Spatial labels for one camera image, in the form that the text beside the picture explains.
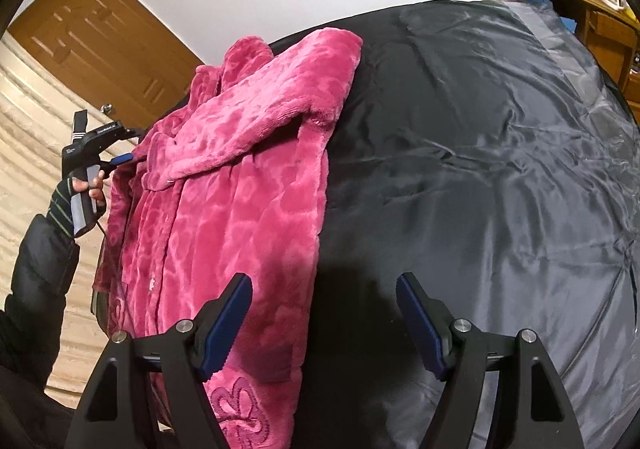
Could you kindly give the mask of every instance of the gray tape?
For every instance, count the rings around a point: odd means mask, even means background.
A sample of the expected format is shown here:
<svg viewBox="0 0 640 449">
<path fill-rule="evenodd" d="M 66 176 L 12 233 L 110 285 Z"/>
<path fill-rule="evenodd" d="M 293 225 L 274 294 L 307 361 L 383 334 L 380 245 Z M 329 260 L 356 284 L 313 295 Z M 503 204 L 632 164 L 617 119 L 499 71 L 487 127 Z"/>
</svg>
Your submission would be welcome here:
<svg viewBox="0 0 640 449">
<path fill-rule="evenodd" d="M 94 178 L 97 178 L 100 172 L 99 165 L 92 165 L 86 169 L 86 178 L 91 184 Z M 91 200 L 91 208 L 94 216 L 97 214 L 98 209 L 95 204 L 95 200 Z M 82 210 L 82 199 L 79 193 L 71 196 L 71 216 L 74 222 L 74 237 L 77 237 L 78 233 L 83 231 L 89 224 L 84 219 L 84 211 Z"/>
<path fill-rule="evenodd" d="M 562 34 L 553 32 L 532 6 L 526 3 L 514 2 L 505 4 L 522 20 L 529 31 L 540 41 L 540 44 L 546 48 L 549 56 L 564 72 L 564 75 L 574 87 L 578 96 L 580 96 L 582 103 L 590 111 L 598 106 L 609 106 L 604 93 L 606 88 L 600 89 L 587 71 L 578 64 L 575 57 L 560 49 L 564 45 L 564 36 Z"/>
</svg>

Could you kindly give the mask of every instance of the wooden door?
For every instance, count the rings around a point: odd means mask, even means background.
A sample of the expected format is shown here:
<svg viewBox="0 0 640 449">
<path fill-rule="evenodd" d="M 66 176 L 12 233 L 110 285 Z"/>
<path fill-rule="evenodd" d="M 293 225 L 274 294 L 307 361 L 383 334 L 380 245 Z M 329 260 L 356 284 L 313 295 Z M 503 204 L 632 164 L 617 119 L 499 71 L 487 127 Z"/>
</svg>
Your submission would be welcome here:
<svg viewBox="0 0 640 449">
<path fill-rule="evenodd" d="M 9 33 L 110 118 L 147 127 L 183 98 L 202 62 L 138 0 L 36 0 Z"/>
</svg>

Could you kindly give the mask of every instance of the bed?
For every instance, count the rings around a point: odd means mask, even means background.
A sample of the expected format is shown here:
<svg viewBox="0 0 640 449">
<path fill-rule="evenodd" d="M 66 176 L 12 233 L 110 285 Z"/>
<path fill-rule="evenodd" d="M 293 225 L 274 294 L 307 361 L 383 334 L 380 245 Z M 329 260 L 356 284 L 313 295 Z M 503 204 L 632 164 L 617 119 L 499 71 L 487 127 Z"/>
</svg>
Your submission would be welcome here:
<svg viewBox="0 0 640 449">
<path fill-rule="evenodd" d="M 615 83 L 552 10 L 524 4 L 425 2 L 326 26 L 364 48 L 328 145 L 292 447 L 418 447 L 442 384 L 394 301 L 414 272 L 484 331 L 537 331 L 586 447 L 612 448 L 640 405 L 639 134 Z M 490 374 L 472 448 L 496 386 Z"/>
</svg>

